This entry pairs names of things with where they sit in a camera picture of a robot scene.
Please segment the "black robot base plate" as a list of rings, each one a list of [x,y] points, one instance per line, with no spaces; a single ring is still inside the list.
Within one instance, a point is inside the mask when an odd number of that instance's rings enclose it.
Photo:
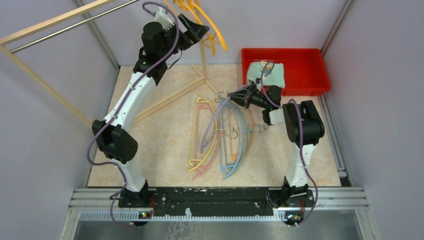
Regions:
[[[281,187],[149,187],[124,190],[120,208],[146,208],[155,217],[271,217],[278,208],[309,208],[313,192],[289,196]]]

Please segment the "orange plastic hanger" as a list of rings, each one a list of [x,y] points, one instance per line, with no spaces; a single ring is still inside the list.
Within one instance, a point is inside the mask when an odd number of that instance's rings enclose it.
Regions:
[[[201,8],[199,0],[163,0],[163,3],[173,12],[177,13],[175,7],[188,17],[192,22],[210,27],[212,33],[207,33],[200,41],[203,46],[209,48],[213,56],[217,53],[217,46],[220,45],[223,51],[227,50],[227,44],[223,35],[212,21],[212,19]]]
[[[175,4],[181,10],[181,12],[188,16],[188,18],[193,22],[203,25],[204,19],[205,22],[208,23],[210,27],[212,27],[214,33],[207,33],[207,35],[200,42],[204,47],[209,48],[211,54],[215,56],[217,53],[217,45],[221,44],[221,40],[223,40],[223,38],[217,26],[201,8],[200,3],[198,3],[196,0],[173,0],[172,3]]]

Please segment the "purple wire hanger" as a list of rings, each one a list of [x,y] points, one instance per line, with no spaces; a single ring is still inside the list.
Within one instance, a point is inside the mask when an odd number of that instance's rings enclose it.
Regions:
[[[200,147],[199,147],[199,150],[200,150],[201,153],[204,152],[205,147],[208,145],[206,137],[209,134],[209,131],[210,131],[213,123],[217,120],[219,113],[222,111],[222,109],[224,107],[233,107],[234,106],[232,103],[230,103],[230,97],[229,96],[227,96],[223,101],[218,101],[218,103],[219,103],[218,109],[214,112],[213,116],[211,117],[211,119],[210,119],[210,121],[209,121],[209,123],[206,127],[206,130],[205,130],[205,132],[202,136],[202,140],[201,140]]]

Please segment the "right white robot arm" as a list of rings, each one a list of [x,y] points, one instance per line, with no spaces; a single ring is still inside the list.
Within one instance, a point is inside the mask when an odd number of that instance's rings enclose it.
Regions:
[[[325,125],[312,100],[296,103],[291,99],[281,104],[282,88],[269,85],[261,92],[251,83],[245,89],[227,96],[237,105],[248,109],[250,105],[262,108],[262,118],[268,126],[284,124],[289,141],[293,144],[291,163],[284,177],[281,199],[287,206],[295,206],[308,193],[308,168],[312,153],[325,134]]]

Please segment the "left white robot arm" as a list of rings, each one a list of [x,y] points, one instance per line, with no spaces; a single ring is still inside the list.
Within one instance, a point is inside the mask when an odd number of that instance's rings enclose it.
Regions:
[[[120,196],[138,207],[149,203],[150,193],[148,182],[134,160],[138,142],[130,130],[145,100],[168,70],[169,57],[197,44],[210,30],[209,26],[196,23],[182,13],[175,15],[161,4],[153,16],[154,20],[142,29],[142,47],[124,93],[102,120],[91,125],[98,149],[108,159],[107,163],[122,174]]]

